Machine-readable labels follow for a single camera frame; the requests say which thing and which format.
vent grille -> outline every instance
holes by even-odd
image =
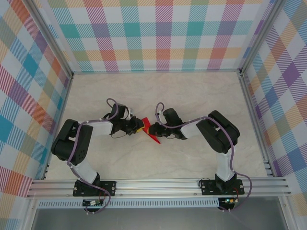
[[[112,199],[108,208],[218,207],[218,198]],[[84,208],[82,200],[40,200],[38,208]]]

wire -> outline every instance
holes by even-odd
[[[155,116],[156,116],[157,121],[158,121],[162,126],[164,126],[164,127],[166,127],[166,128],[179,128],[179,127],[186,126],[186,125],[188,125],[188,124],[190,124],[190,123],[193,123],[193,122],[196,122],[196,121],[199,121],[199,120],[208,119],[208,120],[214,122],[214,123],[224,132],[224,134],[225,134],[225,136],[227,137],[227,139],[228,139],[228,141],[229,141],[229,143],[230,143],[230,146],[231,146],[231,157],[230,157],[230,164],[229,164],[229,165],[230,165],[230,169],[231,169],[231,171],[233,171],[233,172],[236,173],[237,175],[246,177],[246,178],[248,179],[248,181],[249,181],[249,184],[250,184],[250,186],[249,186],[249,191],[248,191],[248,194],[247,194],[246,198],[242,201],[241,204],[239,204],[238,206],[234,207],[232,210],[238,209],[240,206],[242,206],[243,203],[249,198],[249,196],[250,196],[250,194],[251,194],[251,190],[252,190],[253,184],[252,184],[251,178],[250,178],[249,176],[247,176],[247,175],[245,175],[245,174],[238,173],[237,171],[234,170],[234,168],[233,168],[233,166],[232,166],[232,163],[233,163],[233,160],[234,160],[235,147],[234,147],[234,144],[232,143],[232,140],[231,140],[229,134],[226,132],[226,130],[220,125],[220,123],[218,123],[216,120],[214,120],[213,118],[208,117],[208,116],[202,116],[202,117],[196,118],[196,119],[194,119],[194,120],[185,122],[185,123],[183,123],[183,124],[181,124],[181,125],[179,125],[179,126],[166,126],[165,124],[163,124],[163,123],[160,121],[160,118],[159,118],[159,115],[158,115],[158,108],[159,108],[159,105],[162,105],[162,110],[161,110],[161,112],[164,110],[164,104],[163,104],[162,102],[159,102],[159,103],[157,104],[156,108],[155,108]]]
[[[105,200],[105,198],[106,198],[106,193],[105,193],[104,198],[103,198],[103,200],[102,200],[102,201],[100,201],[100,197],[101,197],[101,192],[99,193],[99,198],[98,198],[98,201],[99,201],[99,203],[103,203],[103,202],[104,202],[104,200]]]
[[[122,137],[124,137],[124,136],[126,136],[127,134],[125,134],[125,135],[123,135],[123,136],[120,136],[120,137],[116,137],[116,138],[114,138],[113,137],[113,135],[111,135],[111,137],[113,138],[113,139],[117,139],[117,138],[122,138]]]
[[[239,198],[239,191],[238,191],[238,189],[236,187],[234,187],[234,189],[236,191],[236,200],[238,200],[238,198]]]
[[[88,209],[87,209],[87,207],[85,207],[85,210],[86,210],[87,214],[89,214],[89,213],[95,214],[95,213],[99,213],[99,212],[103,211],[103,210],[110,204],[110,202],[111,202],[111,194],[110,194],[106,189],[101,188],[101,187],[98,187],[98,186],[96,186],[96,185],[94,185],[94,184],[90,184],[90,183],[88,183],[86,180],[84,180],[83,178],[80,178],[79,174],[78,174],[78,173],[75,171],[75,169],[73,168],[73,164],[71,163],[71,160],[72,160],[72,158],[73,158],[73,156],[74,156],[74,154],[75,154],[75,151],[76,151],[76,148],[77,148],[77,144],[78,144],[78,139],[79,139],[80,130],[81,130],[81,127],[82,127],[83,125],[89,124],[89,123],[93,123],[93,122],[105,122],[105,121],[109,121],[109,120],[113,119],[113,118],[117,115],[117,113],[118,113],[118,104],[117,104],[117,102],[116,102],[114,99],[112,99],[112,98],[108,98],[108,99],[106,100],[106,103],[107,103],[111,108],[112,108],[112,106],[111,106],[111,104],[109,103],[109,101],[113,101],[114,104],[116,105],[116,111],[115,111],[114,115],[111,116],[111,117],[109,117],[108,119],[100,118],[100,119],[98,119],[98,120],[84,121],[84,122],[82,122],[81,124],[79,124],[79,127],[78,127],[78,129],[77,129],[77,133],[76,133],[75,143],[74,143],[73,148],[72,148],[72,151],[71,151],[71,155],[69,156],[69,158],[68,158],[68,160],[67,160],[67,162],[66,162],[66,164],[70,167],[72,173],[73,173],[81,182],[87,184],[88,186],[91,186],[91,187],[93,187],[93,188],[96,188],[96,189],[101,190],[102,192],[104,192],[105,194],[107,194],[108,197],[109,197],[107,203],[106,203],[102,208],[100,208],[99,210],[97,210],[96,212],[89,212]]]

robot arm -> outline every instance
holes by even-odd
[[[177,115],[173,108],[167,109],[163,112],[167,126],[179,126],[183,122]],[[229,134],[233,145],[237,144],[237,139],[240,136],[239,130],[228,121],[218,111],[211,112],[208,117],[217,121]],[[168,137],[171,134],[176,138],[185,140],[196,135],[203,135],[213,150],[216,151],[217,172],[215,175],[215,185],[225,194],[229,191],[236,181],[236,174],[230,168],[231,146],[224,132],[209,119],[198,120],[191,122],[182,127],[170,129],[159,123],[155,123],[149,128],[149,134],[158,137]]]
[[[104,118],[112,117],[115,113],[116,105],[113,106],[112,111],[106,114]],[[66,120],[57,138],[53,142],[51,152],[61,161],[67,161],[69,159],[79,125],[80,123],[75,120]],[[132,114],[131,109],[122,104],[118,104],[118,113],[111,120],[83,125],[79,132],[77,148],[71,160],[73,171],[77,174],[78,178],[82,178],[90,184],[98,185],[100,176],[91,167],[86,158],[91,137],[113,135],[120,130],[131,135],[139,132],[143,128],[143,121],[136,118]]]

marble floor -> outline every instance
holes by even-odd
[[[119,73],[76,75],[63,115],[78,121],[110,112],[107,98],[133,109],[142,119],[156,122],[158,102],[173,107],[183,121],[218,110],[240,130],[234,168],[249,176],[266,176],[243,94],[234,72]],[[215,152],[203,136],[187,140],[159,138],[144,132],[112,139],[91,140],[87,159],[103,179],[214,177]],[[47,179],[75,179],[65,162],[53,156]]]

plaid wall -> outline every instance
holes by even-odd
[[[279,176],[307,224],[307,0],[288,0],[246,80]]]
[[[22,218],[69,82],[21,0],[0,0],[0,229]]]
[[[71,67],[83,72],[237,69],[269,2],[35,1]]]
[[[265,9],[265,12],[264,12],[264,14],[263,14],[263,16],[262,16],[262,18],[261,18],[261,20],[260,20],[258,26],[257,26],[257,29],[255,30],[255,32],[254,32],[254,34],[253,34],[253,36],[252,36],[252,38],[251,38],[251,40],[250,40],[250,42],[249,42],[249,44],[248,44],[248,47],[247,47],[247,49],[245,50],[245,53],[244,53],[244,55],[243,55],[243,58],[242,58],[241,61],[240,61],[240,64],[239,64],[238,69],[241,69],[241,68],[242,68],[242,66],[243,66],[243,64],[244,64],[244,62],[245,62],[245,60],[246,60],[246,58],[247,58],[247,56],[248,56],[248,54],[249,54],[249,52],[250,52],[250,49],[251,49],[251,48],[253,47],[253,45],[255,44],[255,41],[256,41],[257,38],[258,38],[259,32],[260,32],[260,30],[262,29],[265,20],[268,18],[269,14],[270,14],[270,12],[271,12],[271,9],[272,9],[272,7],[273,7],[273,5],[274,5],[275,2],[276,2],[276,0],[270,0],[270,2],[269,2],[269,4],[268,4],[267,8]]]

